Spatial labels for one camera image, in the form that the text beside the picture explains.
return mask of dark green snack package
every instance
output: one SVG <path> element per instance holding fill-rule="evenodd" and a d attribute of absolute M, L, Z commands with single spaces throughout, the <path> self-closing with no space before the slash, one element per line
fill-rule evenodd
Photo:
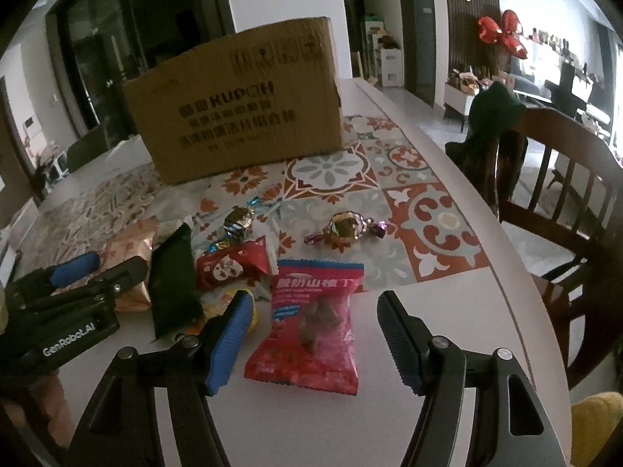
<path fill-rule="evenodd" d="M 151 257 L 149 292 L 157 339 L 203 316 L 196 283 L 191 229 L 183 223 Z"/>

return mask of snack bag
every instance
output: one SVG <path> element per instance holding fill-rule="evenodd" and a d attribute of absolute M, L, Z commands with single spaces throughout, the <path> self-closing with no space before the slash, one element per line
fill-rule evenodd
<path fill-rule="evenodd" d="M 236 293 L 238 291 L 246 291 L 251 296 L 253 296 L 253 291 L 250 288 L 245 288 L 243 286 L 231 287 L 224 293 L 221 293 L 216 300 L 212 300 L 208 303 L 203 304 L 203 318 L 199 318 L 197 321 L 195 321 L 195 323 L 192 324 L 192 326 L 189 326 L 185 330 L 185 334 L 199 335 L 209 319 L 214 318 L 215 316 L 222 316 L 223 314 L 225 314 L 225 310 L 227 309 L 229 302 L 234 299 L 234 296 L 236 296 Z M 248 326 L 248 331 L 250 332 L 256 324 L 257 307 L 255 305 L 255 300 L 253 300 L 253 318 L 251 319 L 251 324 Z"/>
<path fill-rule="evenodd" d="M 186 223 L 154 251 L 149 291 L 157 339 L 203 316 L 192 257 L 191 227 Z"/>
<path fill-rule="evenodd" d="M 104 250 L 100 254 L 102 264 L 100 272 L 113 268 L 132 256 L 140 256 L 148 264 L 151 262 L 151 250 L 153 238 L 158 230 L 158 219 L 155 217 L 141 219 L 136 223 L 124 228 L 118 234 L 108 240 Z M 146 283 L 136 285 L 115 300 L 116 311 L 146 311 L 151 307 L 150 295 L 147 292 Z"/>
<path fill-rule="evenodd" d="M 272 330 L 244 377 L 357 394 L 349 297 L 363 264 L 281 260 L 273 279 Z"/>
<path fill-rule="evenodd" d="M 213 290 L 237 279 L 270 274 L 266 237 L 205 253 L 197 260 L 197 287 Z"/>

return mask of patterned table runner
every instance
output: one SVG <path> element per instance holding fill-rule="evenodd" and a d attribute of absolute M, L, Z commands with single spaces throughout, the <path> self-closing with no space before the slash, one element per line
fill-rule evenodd
<path fill-rule="evenodd" d="M 222 236 L 224 217 L 255 196 L 262 207 L 254 235 L 277 257 L 362 262 L 365 290 L 437 279 L 488 266 L 454 201 L 403 131 L 386 118 L 345 117 L 347 145 L 328 156 L 258 165 L 177 187 L 162 184 L 149 163 L 105 181 L 41 216 L 21 247 L 19 274 L 101 249 L 134 221 L 192 216 L 200 253 Z M 352 246 L 306 246 L 303 238 L 340 210 L 385 219 L 384 239 Z"/>

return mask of screw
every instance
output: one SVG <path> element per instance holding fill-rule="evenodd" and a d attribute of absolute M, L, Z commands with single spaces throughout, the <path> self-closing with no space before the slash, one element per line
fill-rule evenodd
<path fill-rule="evenodd" d="M 432 345 L 438 349 L 445 349 L 450 345 L 450 341 L 443 335 L 435 335 L 435 337 L 432 338 Z"/>
<path fill-rule="evenodd" d="M 197 335 L 187 335 L 182 339 L 182 346 L 185 348 L 196 348 L 199 345 L 199 338 Z"/>
<path fill-rule="evenodd" d="M 506 348 L 498 349 L 498 356 L 502 360 L 512 360 L 512 358 L 513 358 L 513 354 L 512 354 L 512 352 L 510 352 L 510 349 L 506 349 Z"/>
<path fill-rule="evenodd" d="M 117 351 L 117 358 L 121 358 L 121 360 L 127 360 L 128 358 L 132 358 L 134 356 L 134 349 L 126 346 L 125 348 L 121 348 Z"/>

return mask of pink snack bag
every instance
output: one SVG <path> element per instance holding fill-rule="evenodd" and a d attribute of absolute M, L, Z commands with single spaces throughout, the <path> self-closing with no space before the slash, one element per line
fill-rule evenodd
<path fill-rule="evenodd" d="M 272 330 L 244 377 L 357 394 L 349 297 L 363 264 L 280 260 L 273 278 Z"/>

